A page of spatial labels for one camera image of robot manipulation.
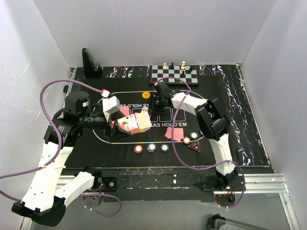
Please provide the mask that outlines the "red playing card box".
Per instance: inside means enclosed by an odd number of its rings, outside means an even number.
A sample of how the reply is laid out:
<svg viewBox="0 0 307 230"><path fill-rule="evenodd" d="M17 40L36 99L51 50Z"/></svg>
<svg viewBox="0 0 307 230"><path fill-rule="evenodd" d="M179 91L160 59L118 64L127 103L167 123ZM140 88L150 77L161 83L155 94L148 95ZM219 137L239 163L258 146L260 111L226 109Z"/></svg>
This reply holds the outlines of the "red playing card box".
<svg viewBox="0 0 307 230"><path fill-rule="evenodd" d="M127 132L135 132L139 130L138 123L134 114L125 116L117 120L119 127Z"/></svg>

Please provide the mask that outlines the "yellow big blind button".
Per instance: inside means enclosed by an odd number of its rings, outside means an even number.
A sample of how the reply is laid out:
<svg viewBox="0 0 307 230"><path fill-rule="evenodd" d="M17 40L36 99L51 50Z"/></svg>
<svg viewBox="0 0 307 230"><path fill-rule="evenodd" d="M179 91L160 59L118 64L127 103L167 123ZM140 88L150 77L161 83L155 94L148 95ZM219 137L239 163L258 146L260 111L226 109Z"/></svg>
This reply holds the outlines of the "yellow big blind button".
<svg viewBox="0 0 307 230"><path fill-rule="evenodd" d="M144 98L144 99L148 99L148 98L150 98L150 92L143 92L142 93L142 97Z"/></svg>

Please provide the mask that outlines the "red poker chip stack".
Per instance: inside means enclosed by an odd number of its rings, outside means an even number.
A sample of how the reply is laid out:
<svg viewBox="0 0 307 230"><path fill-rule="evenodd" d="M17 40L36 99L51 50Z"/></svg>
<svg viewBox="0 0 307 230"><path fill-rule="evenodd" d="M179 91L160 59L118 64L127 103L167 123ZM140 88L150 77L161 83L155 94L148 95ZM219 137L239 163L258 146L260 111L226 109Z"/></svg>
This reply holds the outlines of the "red poker chip stack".
<svg viewBox="0 0 307 230"><path fill-rule="evenodd" d="M140 154L140 153L142 153L142 151L143 151L142 145L136 145L136 146L134 147L134 152L135 152L136 154Z"/></svg>

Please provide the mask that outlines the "red-backed playing card deck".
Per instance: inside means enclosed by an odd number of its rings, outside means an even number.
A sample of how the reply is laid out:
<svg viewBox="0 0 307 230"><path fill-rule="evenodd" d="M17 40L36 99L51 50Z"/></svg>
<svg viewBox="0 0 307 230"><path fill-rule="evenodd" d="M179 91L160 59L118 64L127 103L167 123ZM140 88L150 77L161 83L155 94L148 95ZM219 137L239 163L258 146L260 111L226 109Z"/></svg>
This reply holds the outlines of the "red-backed playing card deck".
<svg viewBox="0 0 307 230"><path fill-rule="evenodd" d="M151 127L150 116L147 111L142 111L140 113L134 113L137 129L131 131L131 134L138 134L148 131Z"/></svg>

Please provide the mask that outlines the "blue poker chip stack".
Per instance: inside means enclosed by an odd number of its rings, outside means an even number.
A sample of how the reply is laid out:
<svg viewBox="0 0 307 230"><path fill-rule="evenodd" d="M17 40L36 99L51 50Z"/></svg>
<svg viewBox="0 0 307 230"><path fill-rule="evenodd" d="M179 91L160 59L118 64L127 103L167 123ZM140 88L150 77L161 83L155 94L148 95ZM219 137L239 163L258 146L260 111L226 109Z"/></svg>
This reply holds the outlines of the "blue poker chip stack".
<svg viewBox="0 0 307 230"><path fill-rule="evenodd" d="M149 153L153 153L153 152L155 152L155 150L156 150L156 145L155 145L154 143L150 143L150 144L147 146L147 151L148 151Z"/></svg>

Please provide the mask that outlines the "red chips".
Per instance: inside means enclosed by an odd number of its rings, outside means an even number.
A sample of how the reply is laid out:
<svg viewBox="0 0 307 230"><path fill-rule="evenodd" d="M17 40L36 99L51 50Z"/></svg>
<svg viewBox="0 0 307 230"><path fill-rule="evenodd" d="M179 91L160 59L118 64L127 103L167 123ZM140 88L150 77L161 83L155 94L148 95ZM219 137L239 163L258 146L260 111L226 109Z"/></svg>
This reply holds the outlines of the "red chips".
<svg viewBox="0 0 307 230"><path fill-rule="evenodd" d="M183 143L184 144L189 144L190 142L191 142L191 140L190 140L190 138L189 137L184 137L183 139L182 139L182 141L183 141Z"/></svg>

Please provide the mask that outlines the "green chips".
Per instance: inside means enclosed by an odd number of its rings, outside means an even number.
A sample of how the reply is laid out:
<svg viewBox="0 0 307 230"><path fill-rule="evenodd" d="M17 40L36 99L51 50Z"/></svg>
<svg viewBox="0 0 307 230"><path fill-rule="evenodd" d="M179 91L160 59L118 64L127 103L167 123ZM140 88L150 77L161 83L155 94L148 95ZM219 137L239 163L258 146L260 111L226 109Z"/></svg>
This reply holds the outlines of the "green chips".
<svg viewBox="0 0 307 230"><path fill-rule="evenodd" d="M190 138L191 139L197 139L198 138L198 133L197 132L191 132L190 133Z"/></svg>

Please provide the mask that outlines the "green poker chip stack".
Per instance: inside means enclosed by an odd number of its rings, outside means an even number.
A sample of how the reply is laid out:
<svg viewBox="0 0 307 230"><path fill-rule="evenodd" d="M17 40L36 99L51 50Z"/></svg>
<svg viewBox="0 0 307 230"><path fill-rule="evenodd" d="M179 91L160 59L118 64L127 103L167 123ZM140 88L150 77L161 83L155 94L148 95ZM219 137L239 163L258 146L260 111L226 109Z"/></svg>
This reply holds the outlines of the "green poker chip stack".
<svg viewBox="0 0 307 230"><path fill-rule="evenodd" d="M162 152L168 152L169 146L167 144L162 144L160 149Z"/></svg>

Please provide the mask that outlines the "black triangular all-in marker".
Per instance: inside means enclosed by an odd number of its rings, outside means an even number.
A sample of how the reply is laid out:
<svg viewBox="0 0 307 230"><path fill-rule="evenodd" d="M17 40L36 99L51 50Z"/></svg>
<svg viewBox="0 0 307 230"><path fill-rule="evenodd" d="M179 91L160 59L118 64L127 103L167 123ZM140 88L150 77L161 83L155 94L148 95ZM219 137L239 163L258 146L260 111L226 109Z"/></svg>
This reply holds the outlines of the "black triangular all-in marker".
<svg viewBox="0 0 307 230"><path fill-rule="evenodd" d="M189 147L190 149L196 151L196 152L200 152L200 151L201 151L201 150L200 150L200 143L199 143L199 141L195 141L195 142L189 144L188 147Z"/></svg>

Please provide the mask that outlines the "dealt red-backed playing card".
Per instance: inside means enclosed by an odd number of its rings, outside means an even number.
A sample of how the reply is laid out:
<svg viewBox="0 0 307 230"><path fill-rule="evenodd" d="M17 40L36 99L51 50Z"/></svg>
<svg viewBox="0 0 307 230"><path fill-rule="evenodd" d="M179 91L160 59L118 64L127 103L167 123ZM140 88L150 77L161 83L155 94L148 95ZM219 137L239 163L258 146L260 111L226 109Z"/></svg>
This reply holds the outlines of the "dealt red-backed playing card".
<svg viewBox="0 0 307 230"><path fill-rule="evenodd" d="M176 128L176 136L174 138L176 141L181 141L184 138L184 131L182 128Z"/></svg>

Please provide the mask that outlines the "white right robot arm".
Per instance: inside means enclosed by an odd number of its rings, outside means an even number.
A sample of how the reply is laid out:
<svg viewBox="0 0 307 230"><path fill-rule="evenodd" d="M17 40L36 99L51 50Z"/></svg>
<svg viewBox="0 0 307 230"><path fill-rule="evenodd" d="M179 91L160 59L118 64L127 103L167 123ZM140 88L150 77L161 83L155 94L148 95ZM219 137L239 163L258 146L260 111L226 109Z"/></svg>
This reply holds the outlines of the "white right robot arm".
<svg viewBox="0 0 307 230"><path fill-rule="evenodd" d="M201 133L209 140L213 150L218 187L225 191L230 189L238 173L232 163L229 146L230 122L219 101L191 96L191 91L173 91L165 81L155 82L153 87L155 93L151 96L150 113L160 114L169 107L195 115Z"/></svg>

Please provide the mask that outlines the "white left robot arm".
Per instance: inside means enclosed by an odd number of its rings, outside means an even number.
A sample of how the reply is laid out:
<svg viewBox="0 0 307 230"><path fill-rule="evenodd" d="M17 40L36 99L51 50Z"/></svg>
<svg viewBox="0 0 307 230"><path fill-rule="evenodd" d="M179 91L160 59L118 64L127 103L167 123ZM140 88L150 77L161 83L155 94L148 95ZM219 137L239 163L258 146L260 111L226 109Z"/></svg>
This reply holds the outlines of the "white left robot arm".
<svg viewBox="0 0 307 230"><path fill-rule="evenodd" d="M49 227L57 226L72 201L89 190L96 195L115 183L115 178L104 177L93 167L85 167L74 178L57 188L58 180L77 139L84 129L104 129L108 136L115 131L126 134L117 118L123 118L119 99L103 92L100 103L90 105L89 94L71 92L64 107L56 112L44 136L41 160L26 195L13 204L12 212Z"/></svg>

